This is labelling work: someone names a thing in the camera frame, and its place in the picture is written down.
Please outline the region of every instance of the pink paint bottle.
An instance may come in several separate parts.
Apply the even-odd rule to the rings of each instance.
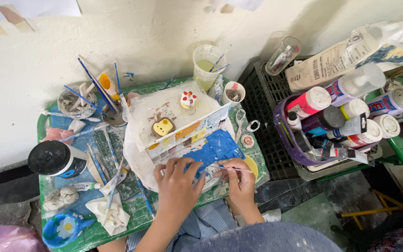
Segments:
[[[313,87],[286,106],[286,112],[296,112],[301,120],[330,105],[330,95],[322,87]]]

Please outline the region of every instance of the green table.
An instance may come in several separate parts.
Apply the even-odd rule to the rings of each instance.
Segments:
[[[191,77],[176,79],[169,87],[174,87],[176,85],[180,85],[182,82],[191,80]],[[224,83],[228,83],[228,80],[224,77]],[[159,82],[159,83],[150,83],[145,85],[139,85],[134,87],[125,87],[122,88],[124,93],[128,92],[136,92],[139,94],[148,94],[153,93],[156,91],[161,90],[167,82]],[[47,110],[51,110],[53,107],[56,107],[57,103],[52,104],[47,108]],[[231,108],[229,112],[229,117],[233,124],[234,131],[237,131],[237,123],[235,121],[235,114],[236,112],[241,109],[242,106],[238,105],[236,107]],[[37,133],[38,133],[38,140],[42,140],[46,136],[45,127],[48,122],[48,118],[50,117],[40,115],[37,123]],[[245,119],[244,126],[248,124],[248,120]],[[108,129],[108,134],[113,144],[113,148],[115,149],[116,156],[118,160],[122,157],[122,140],[124,139],[124,132]],[[101,130],[98,130],[93,133],[93,138],[97,143],[98,152],[100,153],[101,157],[103,158],[103,162],[106,164],[107,169],[111,176],[115,173],[115,166],[113,163],[110,163],[110,153],[108,150],[108,145],[105,140],[104,134]],[[258,177],[256,181],[256,186],[260,186],[266,181],[270,179],[268,175],[268,170],[265,165],[264,157],[261,153],[261,150],[257,143],[252,148],[244,148],[241,143],[238,143],[244,154],[249,155],[257,164],[258,167]],[[55,178],[47,178],[46,176],[39,176],[40,180],[40,199],[41,204],[43,204],[44,196],[50,190],[55,188]],[[127,175],[125,181],[123,181],[120,185],[117,186],[118,191],[120,192],[123,209],[130,215],[130,221],[127,226],[127,231],[120,233],[115,236],[109,236],[109,234],[105,231],[105,229],[97,222],[96,217],[94,214],[87,214],[85,215],[85,219],[94,219],[95,223],[89,227],[86,227],[82,234],[73,242],[67,244],[66,246],[59,248],[59,249],[52,249],[55,252],[80,252],[92,249],[104,243],[113,241],[117,238],[126,236],[131,233],[138,232],[142,229],[149,227],[152,223],[152,217],[149,214],[149,211],[146,208],[146,204],[143,201],[143,198],[140,195],[140,190],[137,185],[135,176],[133,172],[130,172]],[[155,192],[148,191],[146,196],[150,203],[157,209],[158,203],[158,194]],[[219,185],[212,187],[208,192],[203,193],[198,202],[195,205],[195,208],[201,207],[203,205],[209,204],[214,200],[221,199],[228,196],[228,182],[222,182]],[[44,209],[42,209],[42,226],[46,224],[47,213]]]

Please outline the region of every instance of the strawberry cake figurine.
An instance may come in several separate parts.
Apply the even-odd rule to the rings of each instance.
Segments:
[[[192,91],[186,92],[184,91],[181,94],[180,105],[184,109],[191,109],[195,106],[195,102],[197,101],[197,96],[192,93]]]

